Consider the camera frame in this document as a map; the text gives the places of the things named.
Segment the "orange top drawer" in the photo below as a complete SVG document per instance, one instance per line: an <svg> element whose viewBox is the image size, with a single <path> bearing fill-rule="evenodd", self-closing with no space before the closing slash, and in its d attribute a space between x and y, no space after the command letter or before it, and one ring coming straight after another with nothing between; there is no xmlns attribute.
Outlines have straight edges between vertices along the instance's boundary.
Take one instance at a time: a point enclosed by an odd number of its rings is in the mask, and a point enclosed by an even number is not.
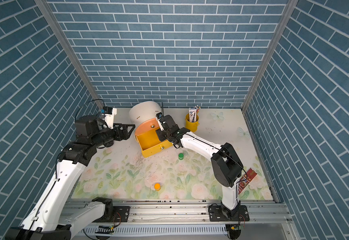
<svg viewBox="0 0 349 240"><path fill-rule="evenodd" d="M157 130L159 128L159 125L157 123L156 118L152 118L150 120L147 120L143 123L141 123L135 130L135 135L142 135L148 131L151 130Z"/></svg>

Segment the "yellow drawer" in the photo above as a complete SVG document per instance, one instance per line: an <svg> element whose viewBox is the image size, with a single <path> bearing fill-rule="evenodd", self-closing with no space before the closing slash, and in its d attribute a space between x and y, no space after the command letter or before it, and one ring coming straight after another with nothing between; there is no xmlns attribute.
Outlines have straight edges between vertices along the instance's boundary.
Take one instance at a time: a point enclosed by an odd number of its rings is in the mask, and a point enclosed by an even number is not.
<svg viewBox="0 0 349 240"><path fill-rule="evenodd" d="M156 130L159 130L159 128L151 129L140 134L135 134L135 139L141 148L141 154L144 158L148 158L172 147L172 143L168 140L159 140Z"/></svg>

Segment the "green paint can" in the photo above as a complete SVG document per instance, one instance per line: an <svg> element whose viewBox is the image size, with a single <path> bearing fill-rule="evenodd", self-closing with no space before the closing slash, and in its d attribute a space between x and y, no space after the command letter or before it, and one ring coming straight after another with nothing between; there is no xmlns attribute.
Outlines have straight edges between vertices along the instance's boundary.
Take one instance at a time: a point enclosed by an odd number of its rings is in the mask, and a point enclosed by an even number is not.
<svg viewBox="0 0 349 240"><path fill-rule="evenodd" d="M183 154L183 153L180 153L180 154L178 155L178 158L179 158L179 160L183 160L183 159L184 159L184 154Z"/></svg>

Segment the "orange paint can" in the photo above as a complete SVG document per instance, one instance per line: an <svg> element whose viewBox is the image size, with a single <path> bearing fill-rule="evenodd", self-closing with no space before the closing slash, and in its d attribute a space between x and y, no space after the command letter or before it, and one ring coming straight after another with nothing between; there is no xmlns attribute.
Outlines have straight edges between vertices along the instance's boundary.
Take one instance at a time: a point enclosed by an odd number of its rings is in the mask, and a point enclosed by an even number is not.
<svg viewBox="0 0 349 240"><path fill-rule="evenodd" d="M160 191L160 189L161 189L160 183L155 183L155 184L154 184L154 189L155 189L156 191Z"/></svg>

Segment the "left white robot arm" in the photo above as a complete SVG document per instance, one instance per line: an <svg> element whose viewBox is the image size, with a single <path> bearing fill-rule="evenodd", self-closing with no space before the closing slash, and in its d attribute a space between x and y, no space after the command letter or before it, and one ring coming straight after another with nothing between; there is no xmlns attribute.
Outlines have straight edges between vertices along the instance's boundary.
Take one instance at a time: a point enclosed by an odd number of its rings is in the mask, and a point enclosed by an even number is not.
<svg viewBox="0 0 349 240"><path fill-rule="evenodd" d="M40 199L20 226L6 232L6 240L70 240L92 222L112 221L117 215L112 199L96 197L67 220L60 220L71 190L97 149L128 140L135 125L115 124L109 114L104 119L83 116L75 120L74 125L75 141L67 144L58 155L54 175Z"/></svg>

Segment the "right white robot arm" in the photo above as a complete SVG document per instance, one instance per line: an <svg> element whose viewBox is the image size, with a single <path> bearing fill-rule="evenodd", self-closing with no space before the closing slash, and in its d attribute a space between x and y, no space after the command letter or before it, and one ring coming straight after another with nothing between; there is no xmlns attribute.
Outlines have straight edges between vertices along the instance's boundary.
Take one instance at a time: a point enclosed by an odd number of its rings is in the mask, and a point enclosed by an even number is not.
<svg viewBox="0 0 349 240"><path fill-rule="evenodd" d="M158 113L155 119L159 125L156 134L160 140L167 140L175 148L192 150L212 163L215 179L222 185L222 208L233 215L239 210L238 183L242 177L244 165L234 147L207 141L187 128L179 128L170 115Z"/></svg>

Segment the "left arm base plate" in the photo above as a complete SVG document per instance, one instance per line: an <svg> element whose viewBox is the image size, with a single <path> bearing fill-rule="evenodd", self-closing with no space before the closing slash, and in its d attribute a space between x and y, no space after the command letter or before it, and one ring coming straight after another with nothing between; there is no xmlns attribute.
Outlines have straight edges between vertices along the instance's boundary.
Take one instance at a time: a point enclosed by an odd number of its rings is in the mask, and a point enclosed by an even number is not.
<svg viewBox="0 0 349 240"><path fill-rule="evenodd" d="M129 218L130 206L114 206L110 214L104 214L95 223L126 223Z"/></svg>

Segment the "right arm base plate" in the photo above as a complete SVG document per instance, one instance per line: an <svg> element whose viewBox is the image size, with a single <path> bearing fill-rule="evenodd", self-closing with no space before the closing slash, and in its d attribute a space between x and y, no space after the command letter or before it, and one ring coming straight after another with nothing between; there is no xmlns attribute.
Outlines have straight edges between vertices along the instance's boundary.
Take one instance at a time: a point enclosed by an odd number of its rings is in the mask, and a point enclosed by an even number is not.
<svg viewBox="0 0 349 240"><path fill-rule="evenodd" d="M246 206L237 205L233 210L225 206L212 204L208 207L209 219L211 222L248 222L249 212Z"/></svg>

